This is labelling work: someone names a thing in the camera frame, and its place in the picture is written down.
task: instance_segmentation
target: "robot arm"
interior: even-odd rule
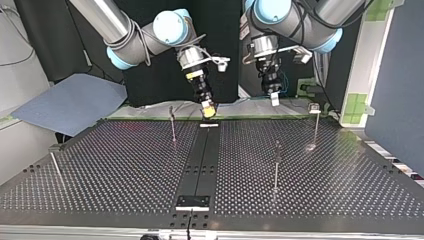
[[[278,105],[282,89],[278,78],[280,60],[275,53],[281,51],[278,37],[283,36],[310,51],[331,52],[340,41],[343,24],[365,0],[321,0],[314,9],[298,0],[246,0],[251,44],[250,55],[262,77],[262,90]]]
[[[197,37],[187,10],[163,11],[152,23],[140,28],[113,0],[71,2],[103,37],[108,46],[108,57],[121,70],[143,62],[150,66],[151,57],[176,48],[177,60],[193,86],[198,101],[202,103],[204,116],[210,118],[215,115],[206,62],[213,61],[223,72],[229,59],[212,57],[196,45],[204,35]]]

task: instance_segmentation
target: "blue cloth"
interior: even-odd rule
[[[122,85],[74,74],[18,108],[12,116],[74,137],[113,113],[126,98]]]

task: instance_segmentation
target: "white panel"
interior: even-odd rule
[[[15,6],[11,0],[0,0],[0,4]],[[0,64],[25,59],[31,52],[3,14],[5,13],[0,13]],[[12,13],[7,14],[26,36],[20,19]],[[23,63],[0,66],[0,76],[0,117],[49,88],[47,77],[35,53]]]
[[[364,21],[362,23],[343,102],[342,116],[344,115],[349,93],[367,94],[366,104],[371,104],[393,13],[394,9],[390,10],[385,21]],[[360,124],[342,123],[342,126],[364,128],[367,118],[368,115],[364,114],[362,115]]]
[[[25,122],[0,130],[0,185],[48,154],[54,133]]]
[[[12,0],[0,0],[0,4],[15,6]],[[31,52],[3,14],[0,13],[0,65],[25,59]],[[8,16],[26,36],[20,19],[9,12]],[[48,88],[35,53],[23,63],[0,66],[0,184],[45,156],[56,143],[54,133],[49,130],[4,118]]]

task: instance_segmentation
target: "cable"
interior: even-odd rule
[[[302,36],[301,36],[301,38],[300,38],[300,43],[299,43],[299,45],[303,45],[303,43],[304,43],[304,41],[305,41],[305,17],[306,17],[306,13],[307,13],[307,11],[306,11],[306,9],[305,9],[305,12],[304,13],[302,13],[302,11],[301,11],[301,8],[300,8],[300,5],[299,5],[299,3],[298,2],[296,2],[296,1],[294,1],[293,2],[293,4],[295,5],[295,7],[296,7],[296,9],[297,9],[297,12],[298,12],[298,14],[299,14],[299,21],[300,21],[300,27],[301,27],[301,31],[302,31]]]
[[[34,52],[35,52],[34,49],[32,49],[31,50],[31,53],[28,55],[28,57],[26,57],[26,58],[24,58],[22,60],[16,61],[16,62],[0,64],[0,67],[11,66],[11,65],[16,65],[16,64],[19,64],[19,63],[23,63],[23,62],[29,60],[32,57],[32,55],[34,54]]]
[[[331,28],[331,29],[338,29],[338,28],[345,28],[345,27],[349,27],[350,25],[352,25],[352,24],[354,24],[355,22],[357,22],[359,19],[361,19],[361,17],[364,15],[364,13],[368,10],[368,8],[374,3],[374,1],[375,0],[370,0],[369,2],[368,2],[368,4],[367,5],[365,5],[365,7],[364,7],[364,9],[363,9],[363,11],[355,18],[355,19],[353,19],[352,21],[350,21],[350,22],[348,22],[348,23],[345,23],[345,24],[342,24],[342,25],[333,25],[333,24],[330,24],[330,23],[328,23],[328,22],[326,22],[326,21],[324,21],[320,16],[318,16],[318,14],[316,14],[316,12],[314,11],[314,10],[312,10],[312,8],[311,8],[311,6],[306,2],[306,0],[301,0],[302,1],[302,3],[300,3],[301,5],[303,5],[303,7],[305,8],[305,9],[308,9],[307,11],[308,11],[308,13],[309,13],[309,15],[313,18],[313,19],[315,19],[316,21],[318,21],[319,23],[321,23],[322,25],[324,25],[324,26],[326,26],[326,27],[328,27],[328,28]]]
[[[191,210],[190,212],[190,218],[188,219],[188,224],[187,224],[187,240],[191,240],[191,235],[190,235],[190,224],[191,224],[191,217],[193,215],[193,210]]]
[[[211,61],[212,61],[213,63],[215,63],[216,65],[219,65],[219,61],[214,60],[214,59],[212,58],[212,55],[210,55],[210,54],[208,53],[208,51],[206,51],[205,49],[203,49],[203,48],[201,48],[201,47],[199,47],[199,46],[197,46],[197,45],[187,45],[187,46],[185,46],[185,47],[180,48],[180,49],[179,49],[179,51],[178,51],[178,54],[177,54],[177,60],[178,60],[178,61],[180,61],[180,58],[182,57],[182,52],[183,52],[185,49],[192,48],[192,47],[194,47],[194,48],[198,49],[199,51],[201,51],[202,53],[204,53],[204,54],[205,54],[208,58],[210,58],[210,59],[211,59]]]
[[[255,21],[253,20],[253,11],[255,9],[256,6],[256,1],[254,0],[250,9],[250,14],[249,14],[249,18],[250,18],[250,22],[252,23],[253,27],[256,28],[257,30],[263,32],[263,33],[274,33],[273,30],[269,29],[269,28],[260,28],[256,25]]]
[[[25,61],[27,61],[27,60],[29,60],[31,57],[32,57],[32,55],[34,55],[34,48],[32,47],[32,45],[29,43],[29,41],[25,38],[25,36],[21,33],[21,31],[19,30],[19,28],[15,25],[15,23],[12,21],[12,19],[7,15],[7,13],[6,13],[6,11],[11,11],[12,13],[14,13],[16,16],[18,16],[18,17],[20,17],[19,16],[19,13],[15,10],[15,9],[13,9],[13,8],[11,8],[11,7],[9,7],[9,6],[6,6],[6,5],[0,5],[0,9],[2,10],[1,12],[3,13],[2,15],[6,18],[6,20],[13,26],[13,28],[15,28],[15,30],[18,32],[18,34],[19,34],[19,36],[22,38],[22,40],[31,48],[31,52],[29,53],[29,55],[26,57],[26,58],[24,58],[24,59],[22,59],[22,60],[19,60],[19,61],[15,61],[15,62],[11,62],[11,63],[4,63],[4,64],[0,64],[0,67],[5,67],[5,66],[11,66],[11,65],[16,65],[16,64],[20,64],[20,63],[23,63],[23,62],[25,62]]]
[[[315,69],[315,72],[317,73],[317,78],[318,78],[318,81],[319,81],[319,83],[321,84],[321,88],[322,88],[322,90],[324,91],[324,95],[325,95],[325,97],[327,98],[327,101],[328,101],[328,103],[330,104],[330,106],[334,109],[334,112],[337,114],[337,117],[339,118],[339,119],[341,119],[340,118],[340,114],[339,114],[339,111],[334,107],[334,105],[333,105],[333,103],[331,102],[331,100],[330,100],[330,98],[328,97],[328,94],[327,94],[327,91],[325,90],[325,87],[324,87],[324,84],[322,83],[322,81],[321,81],[321,77],[320,77],[320,74],[319,74],[319,71],[318,71],[318,66],[317,66],[317,62],[316,62],[316,60],[315,60],[315,58],[313,58],[313,67],[314,67],[314,69]]]
[[[146,42],[146,36],[148,36],[148,37],[150,37],[150,38],[152,38],[153,40],[155,40],[156,42],[159,42],[159,43],[161,43],[161,44],[163,44],[163,45],[166,45],[166,46],[168,46],[168,47],[174,47],[174,48],[184,48],[184,47],[188,47],[188,46],[194,46],[194,44],[196,44],[196,43],[198,43],[198,42],[200,42],[204,37],[206,37],[206,34],[203,34],[203,35],[201,35],[201,36],[199,36],[199,37],[196,37],[195,39],[193,39],[193,40],[190,40],[190,41],[188,41],[188,42],[186,42],[186,43],[183,43],[183,44],[175,44],[175,45],[170,45],[170,44],[167,44],[167,43],[165,43],[165,42],[163,42],[163,41],[161,41],[160,39],[158,39],[157,37],[155,37],[155,36],[153,36],[152,34],[150,34],[150,33],[148,33],[147,31],[145,31],[145,30],[143,30],[141,27],[140,27],[140,25],[138,25],[138,23],[136,22],[136,21],[134,21],[134,20],[132,20],[125,12],[123,12],[123,11],[121,11],[122,12],[122,14],[127,18],[127,20],[128,20],[128,28],[129,28],[129,30],[128,30],[128,34],[125,36],[125,38],[122,40],[122,41],[120,41],[119,43],[108,43],[108,42],[106,42],[106,40],[104,40],[104,42],[105,42],[105,44],[108,46],[108,47],[110,47],[112,50],[119,50],[119,49],[122,49],[123,47],[125,47],[130,41],[131,41],[131,39],[132,39],[132,37],[134,36],[134,34],[136,34],[136,30],[138,30],[138,34],[139,34],[139,36],[140,36],[140,43],[143,45],[143,48],[144,48],[144,52],[145,52],[145,54],[146,54],[146,60],[145,60],[145,62],[146,62],[146,65],[147,66],[150,66],[152,63],[151,63],[151,57],[150,57],[150,53],[149,53],[149,49],[148,49],[148,47],[147,47],[147,42]]]

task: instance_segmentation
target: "perforated metal table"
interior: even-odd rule
[[[424,235],[424,189],[332,120],[321,119],[311,150],[314,127],[182,121],[173,142],[170,122],[100,123],[0,186],[0,235],[28,226]],[[182,195],[209,196],[209,212],[177,212]]]

